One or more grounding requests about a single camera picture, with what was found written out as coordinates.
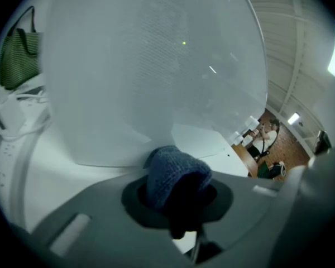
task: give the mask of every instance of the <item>green object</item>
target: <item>green object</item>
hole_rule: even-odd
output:
[[[20,19],[31,10],[31,32],[17,28]],[[39,52],[42,33],[34,24],[35,8],[30,6],[10,28],[0,55],[0,84],[6,89],[16,89],[25,81],[38,75]]]
[[[269,168],[266,161],[264,161],[262,165],[258,168],[257,176],[258,178],[267,178],[268,175],[269,175]]]

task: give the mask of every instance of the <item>person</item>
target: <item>person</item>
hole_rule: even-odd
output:
[[[253,158],[261,155],[263,152],[266,152],[277,139],[280,121],[278,119],[272,119],[270,121],[270,125],[271,131],[269,132],[265,132],[264,125],[260,127],[260,137],[255,139],[252,146],[248,149],[248,153],[250,153]]]

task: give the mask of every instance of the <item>table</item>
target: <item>table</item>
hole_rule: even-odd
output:
[[[240,157],[241,161],[246,166],[248,172],[251,174],[253,178],[258,178],[258,165],[255,159],[248,153],[247,149],[239,145],[232,145],[233,150],[236,152],[238,157]]]

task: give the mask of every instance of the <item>white shirt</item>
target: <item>white shirt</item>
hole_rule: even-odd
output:
[[[264,150],[263,150],[263,152],[267,151],[268,147],[270,145],[272,145],[273,142],[277,138],[277,132],[274,131],[274,130],[273,131],[269,131],[267,134],[269,136],[269,139],[268,140],[264,140]],[[255,146],[260,153],[263,153],[262,152],[262,149],[263,149],[263,140],[254,140],[253,146]]]

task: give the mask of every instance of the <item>curved plastic cover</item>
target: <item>curved plastic cover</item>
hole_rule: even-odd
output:
[[[47,89],[80,164],[136,165],[172,144],[213,155],[264,112],[248,0],[56,0],[48,25]]]

